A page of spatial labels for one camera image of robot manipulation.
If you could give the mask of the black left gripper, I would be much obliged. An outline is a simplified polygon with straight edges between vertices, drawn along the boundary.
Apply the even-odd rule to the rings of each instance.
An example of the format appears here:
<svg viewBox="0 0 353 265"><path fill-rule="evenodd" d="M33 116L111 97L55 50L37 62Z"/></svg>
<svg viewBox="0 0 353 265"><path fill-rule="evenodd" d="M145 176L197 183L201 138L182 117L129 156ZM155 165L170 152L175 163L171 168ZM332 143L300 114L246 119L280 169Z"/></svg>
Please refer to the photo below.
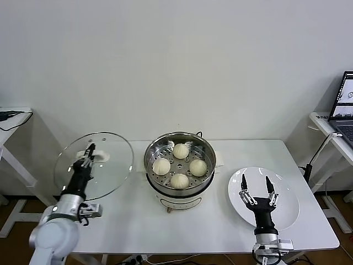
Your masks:
<svg viewBox="0 0 353 265"><path fill-rule="evenodd" d="M73 194L81 198L86 198L85 189L91 180L92 165L94 162L94 151L96 145L91 143L89 147L81 153L79 160L81 165L73 165L73 175L68 186L62 191L62 195Z"/></svg>

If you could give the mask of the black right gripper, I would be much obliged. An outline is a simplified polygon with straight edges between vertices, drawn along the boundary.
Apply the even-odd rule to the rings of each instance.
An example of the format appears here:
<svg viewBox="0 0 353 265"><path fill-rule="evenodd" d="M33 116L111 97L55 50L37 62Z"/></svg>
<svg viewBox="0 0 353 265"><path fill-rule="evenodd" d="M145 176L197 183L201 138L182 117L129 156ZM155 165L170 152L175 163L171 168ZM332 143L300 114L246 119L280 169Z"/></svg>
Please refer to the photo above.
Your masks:
<svg viewBox="0 0 353 265"><path fill-rule="evenodd" d="M272 221L271 213L275 210L275 207L277 207L279 194L275 192L274 185L270 178L266 176L265 179L268 191L267 198L253 198L250 195L245 174L242 174L242 181L240 183L241 190L239 196L245 205L249 205L249 210L252 211L255 216L256 228L254 235L276 234L276 228Z"/></svg>

